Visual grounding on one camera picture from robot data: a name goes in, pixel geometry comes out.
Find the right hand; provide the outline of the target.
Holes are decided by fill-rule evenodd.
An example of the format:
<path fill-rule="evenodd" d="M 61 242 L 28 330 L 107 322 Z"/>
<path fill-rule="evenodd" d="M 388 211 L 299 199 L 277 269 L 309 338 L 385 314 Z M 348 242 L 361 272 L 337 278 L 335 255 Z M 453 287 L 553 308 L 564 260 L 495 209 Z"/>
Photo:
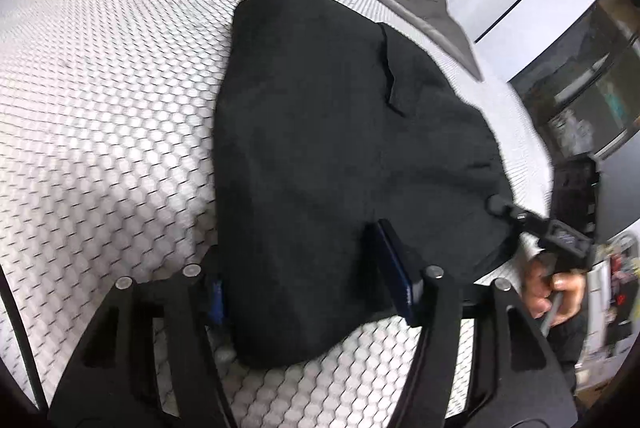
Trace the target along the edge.
<path fill-rule="evenodd" d="M 554 327 L 576 317 L 582 310 L 587 279 L 582 272 L 550 274 L 540 256 L 529 260 L 523 273 L 521 297 L 534 319 L 543 318 Z"/>

